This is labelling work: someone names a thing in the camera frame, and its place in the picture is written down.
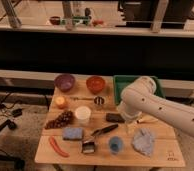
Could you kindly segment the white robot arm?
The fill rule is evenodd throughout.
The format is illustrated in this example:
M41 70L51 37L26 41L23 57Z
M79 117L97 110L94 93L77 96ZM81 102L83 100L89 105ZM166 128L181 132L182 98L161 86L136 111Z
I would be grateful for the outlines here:
M154 94L156 88L151 77L138 77L122 90L117 110L126 122L144 112L194 138L194 107L158 97Z

